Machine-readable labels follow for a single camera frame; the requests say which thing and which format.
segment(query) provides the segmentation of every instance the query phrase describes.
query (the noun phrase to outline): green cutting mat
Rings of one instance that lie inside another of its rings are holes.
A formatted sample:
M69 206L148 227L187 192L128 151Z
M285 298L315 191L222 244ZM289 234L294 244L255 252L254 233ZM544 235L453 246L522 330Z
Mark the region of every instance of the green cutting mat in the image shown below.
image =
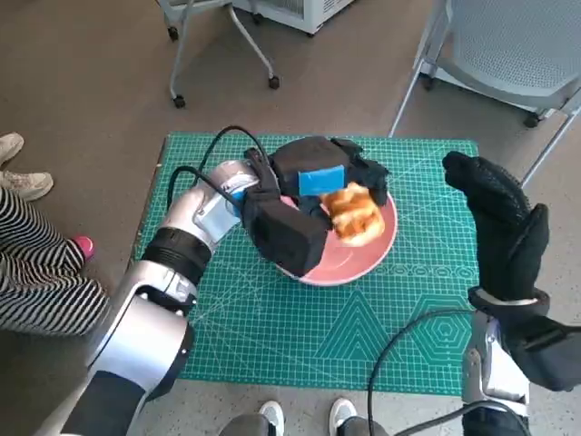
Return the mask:
M170 134L156 174L136 255L165 212L173 169L195 164L212 134ZM264 135L269 152L299 136ZM467 141L354 137L368 158L391 170L389 190L399 231L386 260L356 282L333 288L303 285L263 261L239 226L222 242L190 314L195 329L184 379L363 390L387 339L408 321L437 308L468 307L478 282L474 225L462 193L444 183L441 160ZM236 159L251 146L226 136L208 162ZM189 186L185 175L176 195ZM399 342L376 383L380 391L458 395L468 317L431 320Z

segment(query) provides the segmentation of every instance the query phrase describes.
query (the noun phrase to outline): caster wheel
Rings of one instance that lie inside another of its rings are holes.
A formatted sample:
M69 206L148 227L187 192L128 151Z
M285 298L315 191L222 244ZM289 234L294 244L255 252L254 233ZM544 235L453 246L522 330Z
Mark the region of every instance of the caster wheel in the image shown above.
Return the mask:
M185 100L181 95L176 95L175 98L173 99L173 104L178 109L182 109L183 107L185 107Z
M534 129L540 123L540 119L537 114L529 114L527 119L525 119L524 125L529 129Z
M279 89L281 87L281 79L277 75L269 79L270 89Z
M422 74L421 75L421 83L424 86L424 89L429 92L432 89L434 89L434 86L436 86L436 78L430 77L427 74Z
M261 25L263 19L264 16L262 16L262 14L252 14L252 21L255 25Z
M178 39L180 39L180 34L178 34L178 29L175 27L168 27L167 34L170 36L170 39L173 43L175 43Z

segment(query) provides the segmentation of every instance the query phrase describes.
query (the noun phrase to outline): striped pants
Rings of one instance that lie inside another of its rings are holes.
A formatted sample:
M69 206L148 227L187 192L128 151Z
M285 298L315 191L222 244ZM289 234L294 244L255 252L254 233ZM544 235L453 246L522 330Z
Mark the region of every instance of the striped pants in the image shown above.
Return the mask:
M0 329L52 336L89 332L107 308L84 257L30 204L0 188Z

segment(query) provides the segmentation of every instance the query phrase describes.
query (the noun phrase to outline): white sneaker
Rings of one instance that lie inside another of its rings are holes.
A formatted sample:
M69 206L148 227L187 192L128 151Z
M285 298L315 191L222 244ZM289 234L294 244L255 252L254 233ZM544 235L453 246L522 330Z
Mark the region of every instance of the white sneaker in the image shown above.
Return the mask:
M266 419L276 428L276 436L284 434L284 414L280 404L276 401L265 402L259 414L266 416Z
M47 195L53 184L53 177L49 173L19 174L0 171L0 186L14 191L28 202Z
M343 422L357 416L357 410L353 403L345 398L339 398L330 408L329 414L329 435L337 436L337 429Z
M16 132L0 136L0 165L15 157L24 144L25 139Z

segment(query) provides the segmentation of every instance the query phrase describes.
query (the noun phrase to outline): shoe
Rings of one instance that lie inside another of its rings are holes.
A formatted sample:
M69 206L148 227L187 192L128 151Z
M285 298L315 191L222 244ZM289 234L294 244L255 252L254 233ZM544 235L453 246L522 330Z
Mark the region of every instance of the shoe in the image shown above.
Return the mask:
M259 414L266 416L266 419L276 428L276 436L284 434L284 414L280 404L276 401L265 402Z
M0 165L15 157L25 144L25 139L16 132L0 136Z
M337 436L337 429L343 422L357 416L357 410L353 403L345 398L339 398L330 408L329 414L329 435Z
M19 174L0 172L0 186L17 193L20 198L32 202L47 195L53 187L53 177L49 173Z
M85 261L91 259L94 255L94 242L88 236L77 236L73 239L74 243L78 245L83 252L83 257Z

